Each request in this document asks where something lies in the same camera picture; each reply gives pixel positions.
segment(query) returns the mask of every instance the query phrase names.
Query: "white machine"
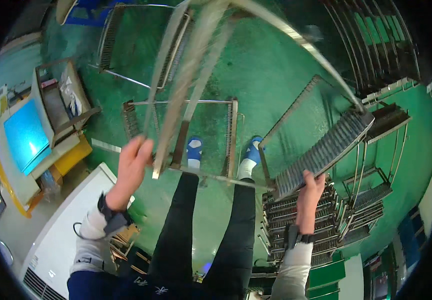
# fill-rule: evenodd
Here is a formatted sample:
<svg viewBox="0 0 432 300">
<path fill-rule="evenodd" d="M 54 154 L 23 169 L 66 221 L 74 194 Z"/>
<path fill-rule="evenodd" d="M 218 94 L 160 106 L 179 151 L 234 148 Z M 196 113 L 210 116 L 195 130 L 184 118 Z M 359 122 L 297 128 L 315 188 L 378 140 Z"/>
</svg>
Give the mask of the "white machine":
<svg viewBox="0 0 432 300">
<path fill-rule="evenodd" d="M 81 222 L 101 192 L 109 191 L 116 176 L 101 163 L 66 198 L 46 223 L 23 263 L 19 279 L 29 294 L 39 299 L 68 299 L 66 282 L 76 254 L 73 224 Z M 131 196 L 128 207 L 135 200 Z"/>
</svg>

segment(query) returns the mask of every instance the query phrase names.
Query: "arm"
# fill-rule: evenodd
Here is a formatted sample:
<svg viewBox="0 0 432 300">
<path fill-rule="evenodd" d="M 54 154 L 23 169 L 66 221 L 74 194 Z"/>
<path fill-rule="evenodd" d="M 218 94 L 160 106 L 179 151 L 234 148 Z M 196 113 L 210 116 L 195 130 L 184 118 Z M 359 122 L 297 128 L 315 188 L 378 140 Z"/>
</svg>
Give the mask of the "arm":
<svg viewBox="0 0 432 300">
<path fill-rule="evenodd" d="M 106 205 L 112 211 L 125 211 L 131 195 L 141 185 L 145 165 L 151 158 L 153 141 L 138 136 L 126 145 L 120 154 L 118 180 L 106 194 Z M 103 271 L 102 249 L 108 247 L 104 228 L 107 221 L 95 205 L 82 221 L 76 241 L 76 256 L 70 274 L 76 271 Z"/>
<path fill-rule="evenodd" d="M 306 186 L 297 198 L 296 225 L 301 234 L 314 234 L 316 207 L 324 190 L 325 175 L 314 179 L 314 174 L 304 171 Z M 311 268 L 313 244 L 297 243 L 285 253 L 283 263 L 273 284 L 271 299 L 306 299 L 305 286 Z"/>
</svg>

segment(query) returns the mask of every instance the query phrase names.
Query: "wrist strap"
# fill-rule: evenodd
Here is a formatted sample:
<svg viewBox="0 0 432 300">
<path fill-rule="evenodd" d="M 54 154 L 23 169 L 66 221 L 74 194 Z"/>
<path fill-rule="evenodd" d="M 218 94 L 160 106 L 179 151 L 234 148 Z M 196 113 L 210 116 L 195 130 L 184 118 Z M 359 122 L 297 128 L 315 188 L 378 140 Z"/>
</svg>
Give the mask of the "wrist strap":
<svg viewBox="0 0 432 300">
<path fill-rule="evenodd" d="M 99 196 L 98 210 L 106 220 L 104 232 L 107 235 L 123 226 L 129 226 L 133 222 L 126 210 L 123 212 L 112 211 L 106 204 L 106 195 L 104 193 Z"/>
<path fill-rule="evenodd" d="M 314 234 L 301 234 L 297 225 L 286 225 L 284 230 L 284 249 L 293 249 L 297 243 L 310 244 L 314 242 Z"/>
</svg>

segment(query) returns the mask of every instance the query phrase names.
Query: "hand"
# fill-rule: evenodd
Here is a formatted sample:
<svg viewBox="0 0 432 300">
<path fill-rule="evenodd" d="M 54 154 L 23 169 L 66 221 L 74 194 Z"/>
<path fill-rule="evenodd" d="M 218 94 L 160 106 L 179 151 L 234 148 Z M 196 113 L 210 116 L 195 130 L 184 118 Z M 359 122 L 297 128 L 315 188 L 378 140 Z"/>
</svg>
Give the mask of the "hand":
<svg viewBox="0 0 432 300">
<path fill-rule="evenodd" d="M 324 182 L 326 175 L 321 174 L 314 179 L 314 174 L 308 170 L 303 172 L 304 181 L 306 186 L 301 189 L 297 198 L 296 209 L 296 225 L 299 226 L 301 234 L 313 234 L 316 207 L 318 206 L 319 199 L 324 191 Z"/>
<path fill-rule="evenodd" d="M 145 176 L 145 165 L 150 163 L 153 141 L 138 135 L 123 147 L 118 163 L 118 179 L 106 194 L 106 204 L 113 211 L 124 211 L 129 198 L 139 188 Z"/>
</svg>

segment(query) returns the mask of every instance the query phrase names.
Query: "white sock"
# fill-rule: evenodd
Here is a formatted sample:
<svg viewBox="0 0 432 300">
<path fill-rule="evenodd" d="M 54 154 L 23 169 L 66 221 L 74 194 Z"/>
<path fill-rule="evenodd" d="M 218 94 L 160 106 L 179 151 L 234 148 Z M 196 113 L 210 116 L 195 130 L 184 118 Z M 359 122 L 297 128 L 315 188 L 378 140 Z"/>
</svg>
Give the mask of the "white sock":
<svg viewBox="0 0 432 300">
<path fill-rule="evenodd" d="M 197 159 L 188 159 L 188 168 L 199 169 L 200 161 Z"/>
<path fill-rule="evenodd" d="M 250 178 L 251 177 L 251 173 L 252 173 L 252 168 L 255 167 L 256 162 L 254 160 L 250 160 L 250 159 L 243 159 L 243 161 L 241 161 L 240 165 L 239 165 L 239 169 L 237 169 L 237 179 L 241 180 L 243 178 Z"/>
</svg>

